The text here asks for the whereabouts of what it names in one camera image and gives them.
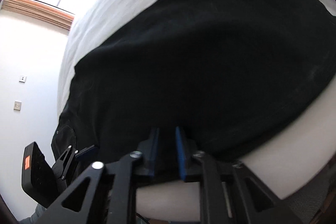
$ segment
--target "black metal bracket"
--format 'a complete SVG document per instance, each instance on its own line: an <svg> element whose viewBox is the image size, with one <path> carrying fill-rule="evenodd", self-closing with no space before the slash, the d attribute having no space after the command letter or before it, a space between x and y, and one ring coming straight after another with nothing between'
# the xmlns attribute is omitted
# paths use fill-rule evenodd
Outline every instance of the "black metal bracket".
<svg viewBox="0 0 336 224"><path fill-rule="evenodd" d="M197 151L181 128L176 140L181 179L201 182L202 224L302 224L243 163L219 162Z"/></svg>
<svg viewBox="0 0 336 224"><path fill-rule="evenodd" d="M216 161L197 150L179 127L175 135L181 179L200 182L202 224L302 224L243 163ZM136 189L155 176L158 139L159 129L153 128L148 140L119 161L92 163L67 184L37 224L135 224ZM71 174L75 152L69 147L55 163L58 180Z"/></svg>
<svg viewBox="0 0 336 224"><path fill-rule="evenodd" d="M22 163L22 189L32 199L48 208L71 184L78 162L97 151L92 145L81 151L71 145L50 168L36 142L26 146Z"/></svg>

